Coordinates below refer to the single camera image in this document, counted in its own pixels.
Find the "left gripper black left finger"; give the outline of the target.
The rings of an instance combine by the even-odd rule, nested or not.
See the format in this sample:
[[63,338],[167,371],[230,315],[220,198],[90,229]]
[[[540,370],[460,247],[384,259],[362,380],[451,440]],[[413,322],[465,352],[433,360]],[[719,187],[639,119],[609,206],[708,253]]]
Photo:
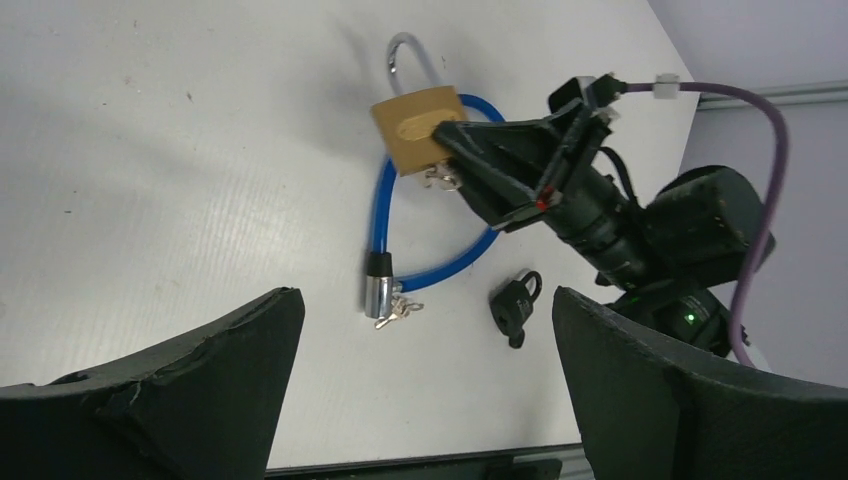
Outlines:
[[45,385],[1,391],[5,479],[260,479],[305,305],[277,288]]

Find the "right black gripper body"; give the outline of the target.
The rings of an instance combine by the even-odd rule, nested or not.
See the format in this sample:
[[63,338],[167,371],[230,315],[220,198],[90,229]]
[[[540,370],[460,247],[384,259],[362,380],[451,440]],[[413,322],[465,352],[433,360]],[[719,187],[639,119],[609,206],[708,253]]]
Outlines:
[[612,186],[592,163],[611,134],[611,122],[592,116],[577,101],[545,119],[554,146],[541,174],[542,182],[550,186],[550,204],[542,222],[580,226],[601,214],[613,195]]

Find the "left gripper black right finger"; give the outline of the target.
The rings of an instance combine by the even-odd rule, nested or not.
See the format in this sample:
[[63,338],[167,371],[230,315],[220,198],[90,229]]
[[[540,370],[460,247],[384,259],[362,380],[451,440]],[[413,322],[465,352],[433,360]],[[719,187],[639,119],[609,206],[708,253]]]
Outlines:
[[560,287],[556,344],[599,479],[843,479],[847,392],[746,367]]

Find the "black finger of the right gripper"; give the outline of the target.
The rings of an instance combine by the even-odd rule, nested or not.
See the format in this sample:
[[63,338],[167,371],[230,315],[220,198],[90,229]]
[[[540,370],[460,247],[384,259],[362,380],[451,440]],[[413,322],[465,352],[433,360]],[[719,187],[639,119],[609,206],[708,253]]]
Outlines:
[[587,129],[587,108],[567,105],[536,120],[444,121],[433,140],[449,153],[461,185],[501,199],[539,199],[570,173]]
[[550,186],[542,182],[541,171],[535,167],[452,168],[461,182],[461,197],[494,231],[514,232],[540,222],[550,204]]

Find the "small silver key bunch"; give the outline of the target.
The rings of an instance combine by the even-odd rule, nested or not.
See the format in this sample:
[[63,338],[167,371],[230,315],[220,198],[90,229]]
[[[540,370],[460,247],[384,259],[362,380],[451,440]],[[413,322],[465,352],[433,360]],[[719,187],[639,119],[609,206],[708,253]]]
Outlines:
[[443,191],[451,192],[457,191],[462,186],[462,182],[446,162],[440,162],[423,171],[422,185],[425,188],[438,187]]

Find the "brass padlock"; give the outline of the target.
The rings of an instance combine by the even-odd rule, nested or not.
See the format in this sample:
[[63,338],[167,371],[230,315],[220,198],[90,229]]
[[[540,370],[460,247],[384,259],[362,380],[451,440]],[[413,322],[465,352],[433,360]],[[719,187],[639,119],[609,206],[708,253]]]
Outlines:
[[[398,51],[408,47],[429,81],[414,92],[403,90],[398,77]],[[400,32],[389,41],[387,72],[394,96],[371,107],[371,115],[399,176],[436,170],[450,158],[432,138],[436,127],[448,121],[466,121],[466,110],[455,87],[446,85],[418,38]]]

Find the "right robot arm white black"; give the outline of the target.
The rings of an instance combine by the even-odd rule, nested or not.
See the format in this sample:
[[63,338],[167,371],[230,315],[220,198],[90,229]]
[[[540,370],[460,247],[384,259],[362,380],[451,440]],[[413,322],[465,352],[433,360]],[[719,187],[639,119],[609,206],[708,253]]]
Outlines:
[[761,199],[736,170],[708,165],[641,204],[621,156],[605,143],[613,103],[636,92],[745,100],[766,113],[777,135],[777,162],[787,160],[786,124],[768,101],[674,75],[634,84],[611,75],[574,78],[549,96],[546,117],[443,121],[432,137],[447,152],[464,201],[492,229],[546,225],[596,270],[599,285],[621,290],[615,312],[748,363],[741,312],[754,273],[775,245],[769,222],[777,195]]

